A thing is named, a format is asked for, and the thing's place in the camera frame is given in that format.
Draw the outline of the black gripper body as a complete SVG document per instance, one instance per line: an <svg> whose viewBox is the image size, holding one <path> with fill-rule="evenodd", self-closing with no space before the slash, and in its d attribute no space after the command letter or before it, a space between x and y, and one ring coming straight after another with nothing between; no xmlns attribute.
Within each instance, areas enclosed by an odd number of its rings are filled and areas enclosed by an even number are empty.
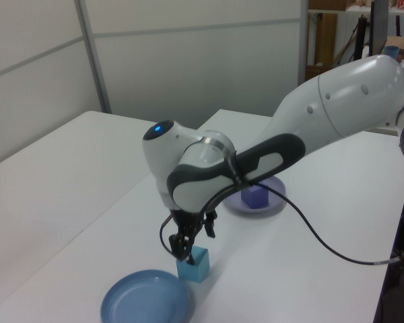
<svg viewBox="0 0 404 323"><path fill-rule="evenodd" d="M172 218L182 235L197 235L202 227L204 215L202 213L189 213L183 210L171 211Z"/></svg>

